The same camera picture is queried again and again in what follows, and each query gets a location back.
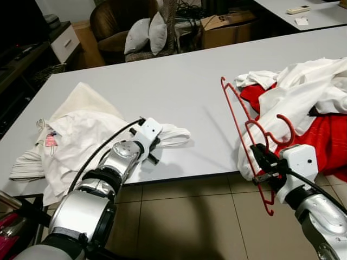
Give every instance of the white drawer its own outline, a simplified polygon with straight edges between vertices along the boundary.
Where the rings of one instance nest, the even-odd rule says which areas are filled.
[[[78,40],[72,25],[70,25],[55,41],[51,47],[59,59],[60,63],[64,63],[71,53],[76,49],[80,41]]]

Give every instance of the cardboard box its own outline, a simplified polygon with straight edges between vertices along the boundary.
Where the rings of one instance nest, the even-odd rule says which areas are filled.
[[[347,0],[340,0],[340,7],[347,8]]]
[[[252,38],[252,28],[257,22],[250,11],[227,15],[213,15],[201,19],[202,48],[214,48],[233,43],[247,42]]]
[[[86,69],[104,66],[105,61],[99,53],[98,43],[91,30],[89,20],[73,23],[72,26],[83,47],[83,52],[79,55],[75,68]]]

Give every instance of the red cloth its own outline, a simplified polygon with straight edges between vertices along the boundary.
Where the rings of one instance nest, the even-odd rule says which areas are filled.
[[[259,96],[265,90],[260,85],[244,88],[241,97],[260,112]],[[347,182],[347,115],[327,114],[318,116],[309,130],[302,136],[295,135],[295,144],[308,144],[316,148],[318,171],[334,174]],[[284,147],[278,147],[276,154]]]

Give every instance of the clothing tag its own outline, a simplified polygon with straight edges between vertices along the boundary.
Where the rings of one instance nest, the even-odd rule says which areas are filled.
[[[45,146],[46,147],[58,146],[52,134],[47,135]]]
[[[309,21],[305,16],[302,18],[295,18],[295,22],[297,23],[297,25],[308,25],[309,24]]]

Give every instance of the white pillow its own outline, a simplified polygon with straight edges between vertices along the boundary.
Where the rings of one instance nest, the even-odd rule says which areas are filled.
[[[148,29],[150,26],[150,19],[144,18],[138,20],[130,28],[130,31],[125,39],[124,54],[135,53],[145,47],[148,42],[149,35]]]
[[[159,12],[154,15],[153,20],[150,24],[150,42],[151,51],[154,56],[156,56],[165,46],[166,39],[168,37],[168,30],[164,18]]]

